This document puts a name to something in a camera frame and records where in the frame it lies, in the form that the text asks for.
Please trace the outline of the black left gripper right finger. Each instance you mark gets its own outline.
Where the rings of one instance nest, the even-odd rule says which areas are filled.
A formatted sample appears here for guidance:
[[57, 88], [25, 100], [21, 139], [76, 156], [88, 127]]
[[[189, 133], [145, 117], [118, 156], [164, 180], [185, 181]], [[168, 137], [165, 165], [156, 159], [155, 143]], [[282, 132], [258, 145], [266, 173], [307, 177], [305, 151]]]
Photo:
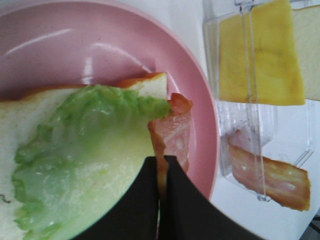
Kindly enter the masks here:
[[190, 181], [175, 156], [160, 194], [160, 240], [258, 240], [260, 237], [214, 207]]

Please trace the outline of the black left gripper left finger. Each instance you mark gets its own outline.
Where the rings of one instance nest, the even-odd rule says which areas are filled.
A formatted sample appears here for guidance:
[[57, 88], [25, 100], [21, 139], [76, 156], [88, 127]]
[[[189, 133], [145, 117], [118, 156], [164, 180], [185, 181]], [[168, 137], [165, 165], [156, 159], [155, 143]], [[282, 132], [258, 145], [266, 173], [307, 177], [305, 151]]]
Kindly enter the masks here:
[[120, 200], [74, 239], [155, 240], [158, 209], [157, 163], [154, 156], [149, 156]]

